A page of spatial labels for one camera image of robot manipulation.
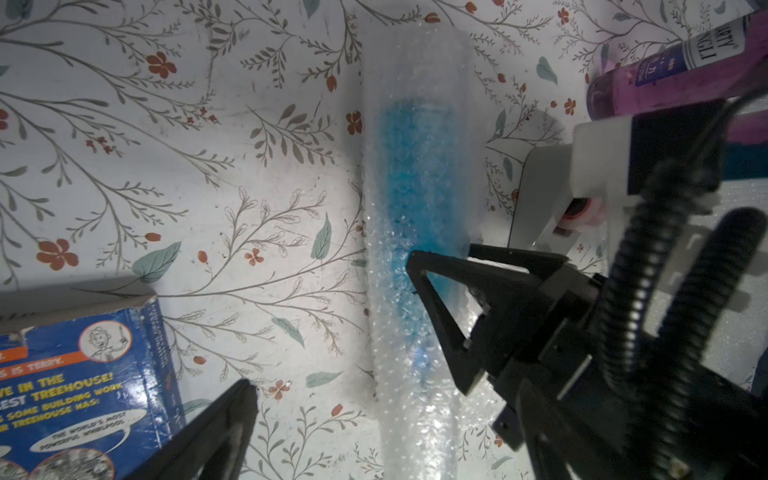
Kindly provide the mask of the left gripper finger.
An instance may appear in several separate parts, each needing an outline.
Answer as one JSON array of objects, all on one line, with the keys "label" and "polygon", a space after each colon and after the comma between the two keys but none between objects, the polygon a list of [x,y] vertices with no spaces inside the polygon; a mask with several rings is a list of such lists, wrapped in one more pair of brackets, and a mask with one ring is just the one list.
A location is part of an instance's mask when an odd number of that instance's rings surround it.
[{"label": "left gripper finger", "polygon": [[128,477],[237,479],[257,414],[257,388],[241,379]]}]

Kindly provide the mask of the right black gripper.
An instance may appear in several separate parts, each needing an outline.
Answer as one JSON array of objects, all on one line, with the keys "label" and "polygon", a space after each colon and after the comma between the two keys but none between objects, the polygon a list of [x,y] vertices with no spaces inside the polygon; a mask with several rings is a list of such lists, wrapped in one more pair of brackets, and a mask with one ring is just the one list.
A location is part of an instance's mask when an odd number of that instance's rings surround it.
[{"label": "right black gripper", "polygon": [[[637,479],[627,453],[632,404],[598,371],[588,324],[604,279],[555,253],[471,244],[461,259],[415,250],[406,264],[456,388],[481,377],[505,401],[493,428],[526,447],[540,479]],[[447,304],[463,286],[482,308],[466,335]],[[694,371],[692,409],[673,447],[688,479],[763,479],[767,404],[716,372]]]}]

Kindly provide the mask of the white tape dispenser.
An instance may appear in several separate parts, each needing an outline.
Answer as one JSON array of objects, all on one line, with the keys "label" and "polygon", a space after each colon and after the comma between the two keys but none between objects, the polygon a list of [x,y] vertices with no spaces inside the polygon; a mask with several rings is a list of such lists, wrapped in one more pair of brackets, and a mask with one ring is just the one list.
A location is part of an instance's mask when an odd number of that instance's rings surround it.
[{"label": "white tape dispenser", "polygon": [[569,145],[532,149],[522,170],[508,246],[568,254],[580,237],[606,220],[599,198],[575,197]]}]

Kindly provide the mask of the blue liquid glass bottle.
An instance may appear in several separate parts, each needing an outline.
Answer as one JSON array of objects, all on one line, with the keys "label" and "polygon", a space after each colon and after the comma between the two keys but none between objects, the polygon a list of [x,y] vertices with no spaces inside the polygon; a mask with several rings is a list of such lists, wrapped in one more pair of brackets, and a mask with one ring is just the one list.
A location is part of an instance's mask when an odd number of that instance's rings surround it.
[{"label": "blue liquid glass bottle", "polygon": [[425,387],[439,369],[432,324],[406,272],[412,251],[461,257],[467,246],[467,141],[457,109],[408,98],[386,106],[374,135],[373,292],[403,376]]}]

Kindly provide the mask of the bubble wrap sheet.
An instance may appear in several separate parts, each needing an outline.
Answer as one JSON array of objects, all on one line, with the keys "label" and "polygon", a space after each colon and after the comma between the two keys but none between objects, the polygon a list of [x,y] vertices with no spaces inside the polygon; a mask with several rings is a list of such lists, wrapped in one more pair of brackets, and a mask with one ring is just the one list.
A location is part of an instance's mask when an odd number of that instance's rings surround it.
[{"label": "bubble wrap sheet", "polygon": [[460,400],[429,311],[467,321],[437,266],[473,234],[473,45],[440,25],[379,31],[363,58],[362,179],[375,405],[387,479],[453,479]]},{"label": "bubble wrap sheet", "polygon": [[[683,234],[679,248],[670,260],[677,273],[660,282],[653,296],[644,331],[655,335],[703,243],[721,218],[739,207],[767,210],[765,179],[726,181],[718,192],[718,203],[709,215],[694,216]],[[708,342],[702,363],[709,369],[749,391],[754,382],[759,359],[767,349],[767,242],[743,275],[728,306],[723,310]]]}]

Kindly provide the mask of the dark purple labelled bottle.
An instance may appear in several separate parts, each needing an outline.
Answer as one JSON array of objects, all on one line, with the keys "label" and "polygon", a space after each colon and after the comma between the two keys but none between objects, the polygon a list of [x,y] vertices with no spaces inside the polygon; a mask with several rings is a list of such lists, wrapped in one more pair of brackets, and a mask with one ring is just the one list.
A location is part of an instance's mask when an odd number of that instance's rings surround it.
[{"label": "dark purple labelled bottle", "polygon": [[729,99],[767,85],[765,9],[597,78],[586,99],[602,120]]}]

